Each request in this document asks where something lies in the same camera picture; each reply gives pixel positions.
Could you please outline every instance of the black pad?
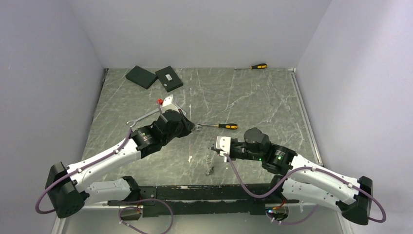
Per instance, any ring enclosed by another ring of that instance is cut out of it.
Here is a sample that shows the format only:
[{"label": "black pad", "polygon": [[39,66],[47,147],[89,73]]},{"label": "black pad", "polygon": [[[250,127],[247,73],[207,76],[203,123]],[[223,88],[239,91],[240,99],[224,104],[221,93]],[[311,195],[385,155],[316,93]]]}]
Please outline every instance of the black pad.
[{"label": "black pad", "polygon": [[150,71],[135,66],[130,72],[126,74],[126,79],[141,86],[142,88],[149,89],[150,86],[156,81],[156,79],[158,79],[158,77],[156,77],[156,75]]},{"label": "black pad", "polygon": [[170,66],[155,72],[155,74],[168,93],[184,85]]}]

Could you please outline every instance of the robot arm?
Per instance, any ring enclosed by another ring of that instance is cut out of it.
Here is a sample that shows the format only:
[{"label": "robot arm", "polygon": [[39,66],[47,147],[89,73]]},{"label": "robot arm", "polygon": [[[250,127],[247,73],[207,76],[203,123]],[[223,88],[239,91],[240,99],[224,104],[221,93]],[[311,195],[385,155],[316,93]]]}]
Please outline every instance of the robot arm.
[{"label": "robot arm", "polygon": [[49,188],[47,194],[57,216],[71,216],[85,204],[100,201],[139,200],[140,189],[131,176],[115,181],[95,181],[111,170],[160,151],[175,137],[189,135],[195,125],[185,117],[176,102],[173,96],[167,97],[156,121],[133,132],[130,130],[126,138],[113,147],[67,167],[61,162],[53,165],[46,188]]},{"label": "robot arm", "polygon": [[[257,128],[247,130],[244,140],[245,142],[238,142],[237,139],[218,136],[212,150],[223,156],[224,161],[227,161],[227,156],[231,160],[261,161],[263,168],[275,174],[271,184],[278,183],[294,169],[307,167],[308,170],[294,172],[273,194],[286,200],[294,199],[319,204],[341,212],[343,217],[351,222],[368,224],[372,201],[358,189],[372,195],[371,179],[365,176],[356,179],[325,169],[286,147],[271,143],[268,135]],[[347,186],[328,173],[350,184]]]}]

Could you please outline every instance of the silver wrench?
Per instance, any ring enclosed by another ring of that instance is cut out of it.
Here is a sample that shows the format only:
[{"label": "silver wrench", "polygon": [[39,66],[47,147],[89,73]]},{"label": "silver wrench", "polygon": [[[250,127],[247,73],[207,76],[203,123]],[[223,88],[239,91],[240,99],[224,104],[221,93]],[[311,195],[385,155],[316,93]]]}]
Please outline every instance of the silver wrench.
[{"label": "silver wrench", "polygon": [[[182,113],[183,113],[185,116],[187,115],[187,113],[186,113],[180,106],[178,106],[178,105],[176,105],[176,106],[177,106],[179,109],[182,110]],[[141,116],[141,117],[139,117],[139,118],[131,119],[131,120],[129,120],[128,122],[126,122],[126,124],[128,124],[129,127],[133,127],[133,126],[136,125],[137,122],[143,120],[144,118],[146,118],[146,117],[148,117],[148,116],[150,116],[150,115],[155,114],[156,112],[159,112],[159,109],[155,109],[155,110],[153,110],[153,111],[150,111],[150,112],[144,114],[143,116]]]}]

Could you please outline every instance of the marble surface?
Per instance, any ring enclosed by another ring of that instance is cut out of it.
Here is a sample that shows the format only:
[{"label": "marble surface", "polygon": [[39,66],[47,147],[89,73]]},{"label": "marble surface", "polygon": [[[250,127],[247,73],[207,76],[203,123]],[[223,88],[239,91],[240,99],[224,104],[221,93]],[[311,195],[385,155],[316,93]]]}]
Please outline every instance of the marble surface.
[{"label": "marble surface", "polygon": [[[209,150],[215,136],[237,137],[258,127],[273,143],[297,151],[316,162],[302,118],[297,93],[287,69],[234,70],[233,68],[175,69],[184,83],[170,93],[156,81],[148,90],[125,79],[130,69],[110,69],[103,85],[83,159],[90,158],[121,141],[126,122],[156,108],[156,100],[174,94],[194,123],[239,124],[239,130],[203,127],[187,137],[176,138],[161,151],[125,165],[102,181],[133,176],[139,185],[236,184],[229,164]],[[156,115],[133,129],[149,125]],[[207,156],[214,166],[206,176]],[[258,161],[237,160],[245,183],[268,183],[272,174]]]}]

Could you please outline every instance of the white wall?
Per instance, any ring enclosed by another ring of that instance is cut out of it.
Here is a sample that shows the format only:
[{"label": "white wall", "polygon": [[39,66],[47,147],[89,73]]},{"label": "white wall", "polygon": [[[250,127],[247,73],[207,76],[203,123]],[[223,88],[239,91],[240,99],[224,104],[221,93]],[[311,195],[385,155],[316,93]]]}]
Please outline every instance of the white wall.
[{"label": "white wall", "polygon": [[103,67],[65,0],[2,0],[0,74],[0,233],[49,234],[35,201],[53,164],[80,160]]},{"label": "white wall", "polygon": [[104,67],[296,67],[331,0],[70,0]]},{"label": "white wall", "polygon": [[413,232],[412,12],[409,0],[333,0],[297,67],[321,157],[370,177],[387,211],[356,234]]}]

